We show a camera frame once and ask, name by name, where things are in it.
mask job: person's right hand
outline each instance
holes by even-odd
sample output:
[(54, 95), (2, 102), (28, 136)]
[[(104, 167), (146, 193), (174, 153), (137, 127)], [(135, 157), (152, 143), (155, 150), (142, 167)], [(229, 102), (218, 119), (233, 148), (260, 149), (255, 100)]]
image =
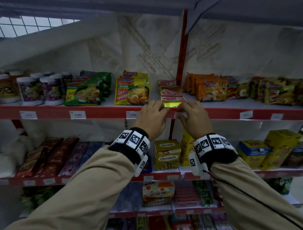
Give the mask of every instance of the person's right hand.
[(208, 114), (200, 101), (184, 102), (179, 105), (178, 111), (186, 112), (187, 118), (183, 115), (179, 115), (178, 118), (194, 140), (213, 132)]

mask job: yellow box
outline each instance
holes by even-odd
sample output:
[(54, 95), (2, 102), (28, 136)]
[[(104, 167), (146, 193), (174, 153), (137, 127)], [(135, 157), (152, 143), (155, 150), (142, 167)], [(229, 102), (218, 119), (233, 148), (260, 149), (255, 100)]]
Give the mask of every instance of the yellow box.
[(190, 153), (195, 153), (195, 140), (189, 135), (189, 133), (184, 130), (181, 140), (181, 156), (180, 163), (182, 166), (190, 166), (188, 155)]
[(257, 169), (271, 149), (260, 140), (240, 141), (237, 152), (251, 169)]
[(301, 138), (301, 134), (287, 129), (270, 131), (264, 143), (273, 151), (261, 163), (260, 169), (271, 170), (279, 168)]
[(180, 153), (181, 146), (175, 140), (154, 141), (155, 171), (178, 168)]
[(150, 96), (147, 73), (126, 72), (116, 80), (115, 105), (144, 105)]

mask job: sleeve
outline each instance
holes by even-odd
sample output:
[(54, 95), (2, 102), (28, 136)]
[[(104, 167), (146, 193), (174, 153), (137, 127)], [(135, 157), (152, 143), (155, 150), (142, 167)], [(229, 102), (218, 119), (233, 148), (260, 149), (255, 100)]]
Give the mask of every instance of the sleeve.
[(58, 193), (6, 230), (104, 229), (133, 175), (134, 165), (125, 155), (101, 148)]
[[(215, 162), (211, 166), (211, 172), (216, 178), (247, 192), (303, 227), (303, 218), (296, 208), (255, 174), (241, 158), (230, 164)], [(299, 229), (240, 191), (222, 182), (217, 183), (223, 196), (226, 213), (235, 230)]]

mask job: hand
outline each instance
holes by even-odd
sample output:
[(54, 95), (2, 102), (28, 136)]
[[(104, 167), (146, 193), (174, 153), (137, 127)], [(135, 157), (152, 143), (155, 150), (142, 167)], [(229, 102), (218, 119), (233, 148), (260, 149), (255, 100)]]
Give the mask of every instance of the hand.
[(213, 132), (208, 114), (199, 101), (182, 103), (179, 105), (178, 111), (186, 112), (187, 118), (183, 115), (179, 115), (178, 118), (182, 122), (185, 130), (195, 140)]
[(169, 108), (165, 108), (162, 101), (151, 100), (144, 105), (136, 119), (134, 127), (143, 129), (149, 135), (149, 141), (159, 137), (166, 124), (164, 119)]

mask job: plastic jar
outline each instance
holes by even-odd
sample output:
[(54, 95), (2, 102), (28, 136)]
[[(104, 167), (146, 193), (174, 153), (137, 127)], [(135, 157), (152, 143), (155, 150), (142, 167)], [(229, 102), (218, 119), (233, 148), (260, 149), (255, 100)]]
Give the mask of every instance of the plastic jar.
[(42, 89), (45, 95), (45, 105), (54, 106), (64, 103), (56, 79), (52, 77), (42, 77), (40, 78), (40, 82), (42, 83)]
[(50, 75), (53, 75), (53, 74), (55, 74), (54, 71), (45, 71), (45, 72), (43, 72), (43, 75), (44, 75), (45, 77), (49, 77)]
[(14, 90), (12, 81), (8, 74), (0, 74), (0, 102), (12, 103), (20, 101), (18, 92)]
[(22, 105), (33, 106), (43, 104), (35, 78), (19, 77), (17, 78), (17, 83), (21, 93)]
[(61, 95), (62, 95), (62, 98), (65, 98), (65, 95), (66, 95), (66, 87), (65, 87), (65, 82), (64, 82), (64, 80), (63, 80), (62, 74), (57, 73), (57, 74), (50, 75), (49, 77), (56, 79), (57, 84), (58, 84), (59, 87), (60, 87), (60, 93), (61, 93)]
[(73, 81), (73, 74), (71, 71), (64, 71), (64, 72), (61, 72), (61, 74), (63, 76), (65, 87), (67, 87), (67, 83), (70, 83)]
[(18, 84), (17, 84), (17, 78), (18, 77), (25, 77), (24, 72), (21, 71), (21, 70), (9, 71), (9, 77), (10, 77), (12, 83), (13, 83), (13, 87), (15, 88), (15, 91), (20, 93), (19, 87), (18, 87)]
[(45, 100), (45, 95), (43, 93), (42, 84), (40, 82), (40, 78), (44, 77), (43, 73), (31, 73), (31, 77), (36, 80), (36, 85), (38, 88), (39, 95), (42, 100)]

